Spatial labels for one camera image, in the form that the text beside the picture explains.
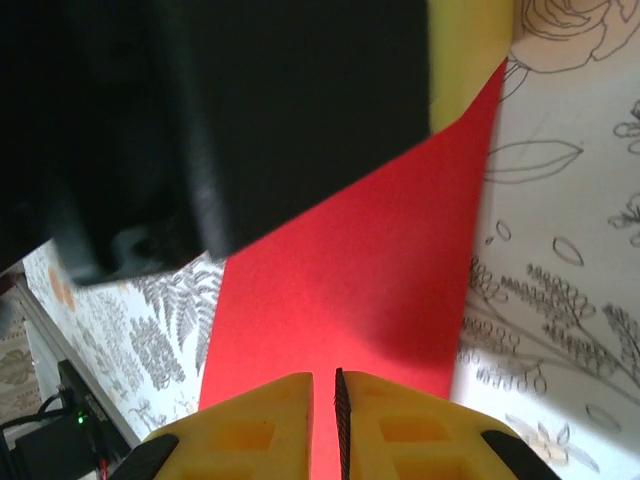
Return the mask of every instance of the line-art rose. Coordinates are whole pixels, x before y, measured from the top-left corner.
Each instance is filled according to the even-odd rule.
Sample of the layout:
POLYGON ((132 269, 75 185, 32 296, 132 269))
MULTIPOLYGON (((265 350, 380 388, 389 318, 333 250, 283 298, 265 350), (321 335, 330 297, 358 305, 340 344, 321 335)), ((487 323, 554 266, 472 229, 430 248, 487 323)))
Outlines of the line-art rose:
POLYGON ((539 73, 581 67, 622 48, 640 27, 640 0, 518 0, 511 53, 539 73))

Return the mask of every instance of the yellow surface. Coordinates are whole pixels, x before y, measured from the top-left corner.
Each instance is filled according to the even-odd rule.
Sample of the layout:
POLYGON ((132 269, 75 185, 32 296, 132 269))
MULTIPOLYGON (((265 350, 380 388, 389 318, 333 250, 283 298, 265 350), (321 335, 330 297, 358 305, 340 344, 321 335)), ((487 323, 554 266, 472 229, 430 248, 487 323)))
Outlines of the yellow surface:
POLYGON ((509 53, 514 0, 427 0, 432 133, 469 108, 509 53))
POLYGON ((480 434, 491 417, 361 372, 351 401, 351 480, 517 480, 480 434))
POLYGON ((308 480, 312 389, 289 375, 157 430, 180 443, 155 480, 308 480))

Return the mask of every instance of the red wire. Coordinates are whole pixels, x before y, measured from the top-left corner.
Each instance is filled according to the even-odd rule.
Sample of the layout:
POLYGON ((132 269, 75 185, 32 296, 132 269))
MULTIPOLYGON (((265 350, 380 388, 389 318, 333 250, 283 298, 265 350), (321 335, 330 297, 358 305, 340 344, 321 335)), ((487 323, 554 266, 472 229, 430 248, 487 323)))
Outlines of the red wire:
POLYGON ((101 480, 107 480, 109 478, 109 465, 105 459, 100 460, 100 472, 101 480))

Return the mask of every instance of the black cable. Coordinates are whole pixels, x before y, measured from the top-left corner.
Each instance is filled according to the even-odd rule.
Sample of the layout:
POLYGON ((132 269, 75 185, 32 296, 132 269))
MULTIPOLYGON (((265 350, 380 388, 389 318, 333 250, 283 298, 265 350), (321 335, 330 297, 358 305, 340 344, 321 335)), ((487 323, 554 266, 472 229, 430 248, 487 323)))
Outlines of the black cable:
POLYGON ((62 394, 60 392, 58 393, 54 393, 53 395, 51 395, 49 398, 47 398, 44 403, 40 406, 40 408, 38 409, 38 413, 44 413, 47 411, 47 408, 49 407, 49 405, 51 405, 53 402, 55 402, 56 400, 58 400, 59 398, 62 397, 62 394))
POLYGON ((67 408, 61 408, 58 410, 53 410, 51 412, 43 412, 43 413, 35 413, 33 415, 25 415, 24 417, 14 418, 13 420, 9 420, 8 422, 0 425, 0 432, 4 432, 8 428, 17 427, 18 425, 24 425, 25 423, 31 422, 41 422, 43 420, 49 420, 56 417, 61 417, 63 415, 67 415, 71 413, 73 410, 67 408))

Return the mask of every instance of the red card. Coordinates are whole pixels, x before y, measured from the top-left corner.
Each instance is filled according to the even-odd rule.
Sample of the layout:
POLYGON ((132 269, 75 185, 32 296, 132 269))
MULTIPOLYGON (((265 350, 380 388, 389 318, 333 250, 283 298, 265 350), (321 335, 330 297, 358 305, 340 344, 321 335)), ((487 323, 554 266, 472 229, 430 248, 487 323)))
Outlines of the red card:
POLYGON ((502 73, 455 125, 229 260, 200 408, 312 372, 312 478, 329 480, 337 367, 448 395, 502 73))

